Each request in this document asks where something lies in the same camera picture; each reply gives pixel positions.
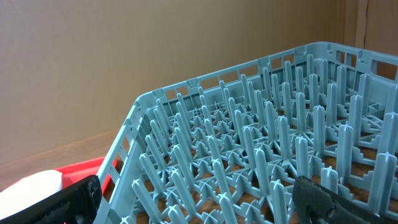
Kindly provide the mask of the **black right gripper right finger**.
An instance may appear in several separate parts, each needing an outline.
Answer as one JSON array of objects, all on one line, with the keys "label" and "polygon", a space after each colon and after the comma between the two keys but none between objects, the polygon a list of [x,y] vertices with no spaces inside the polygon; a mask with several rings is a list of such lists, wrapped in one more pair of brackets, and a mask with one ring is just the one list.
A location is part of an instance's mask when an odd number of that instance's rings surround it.
[{"label": "black right gripper right finger", "polygon": [[334,191],[317,184],[305,176],[299,176],[294,183],[292,200],[300,223],[397,223],[397,213],[388,210],[390,197],[397,198],[397,179],[392,178],[391,188],[372,184],[372,177],[351,176],[349,184],[362,189],[373,190],[381,199],[380,209],[372,211],[373,203],[368,200],[348,199],[349,194]]}]

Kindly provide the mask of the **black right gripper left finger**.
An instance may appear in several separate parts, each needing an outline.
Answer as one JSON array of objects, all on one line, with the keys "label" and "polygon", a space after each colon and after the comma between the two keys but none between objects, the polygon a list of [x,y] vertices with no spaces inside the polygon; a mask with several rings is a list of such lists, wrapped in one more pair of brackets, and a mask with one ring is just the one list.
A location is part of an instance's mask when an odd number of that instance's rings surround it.
[{"label": "black right gripper left finger", "polygon": [[101,182],[89,175],[61,191],[1,220],[1,224],[92,224],[102,199]]}]

